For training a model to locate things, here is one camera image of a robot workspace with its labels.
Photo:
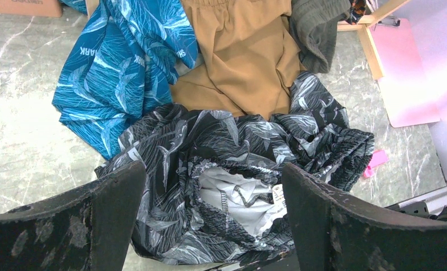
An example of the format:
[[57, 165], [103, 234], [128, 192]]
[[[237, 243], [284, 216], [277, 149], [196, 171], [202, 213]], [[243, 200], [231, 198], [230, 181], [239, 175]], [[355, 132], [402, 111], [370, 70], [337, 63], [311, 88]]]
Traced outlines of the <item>dark leaf print shorts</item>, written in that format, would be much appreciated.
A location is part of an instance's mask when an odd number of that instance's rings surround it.
[[349, 191], [368, 166], [374, 135], [348, 124], [346, 109], [303, 72], [290, 111], [269, 120], [223, 110], [155, 108], [119, 138], [98, 177], [144, 164], [132, 244], [169, 265], [252, 263], [295, 249], [281, 184], [293, 164]]

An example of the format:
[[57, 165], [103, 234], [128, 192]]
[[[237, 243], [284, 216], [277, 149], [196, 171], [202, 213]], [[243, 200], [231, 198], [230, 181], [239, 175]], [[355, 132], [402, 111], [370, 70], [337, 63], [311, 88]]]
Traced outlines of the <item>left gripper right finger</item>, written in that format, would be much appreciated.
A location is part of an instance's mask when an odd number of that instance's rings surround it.
[[292, 164], [281, 181], [301, 270], [447, 270], [447, 221], [378, 207]]

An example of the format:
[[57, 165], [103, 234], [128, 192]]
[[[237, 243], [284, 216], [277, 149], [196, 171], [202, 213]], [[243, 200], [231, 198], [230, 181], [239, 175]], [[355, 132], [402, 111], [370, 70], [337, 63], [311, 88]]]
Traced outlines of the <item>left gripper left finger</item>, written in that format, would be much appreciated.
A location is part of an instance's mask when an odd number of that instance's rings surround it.
[[0, 213], [0, 270], [121, 270], [144, 191], [135, 161]]

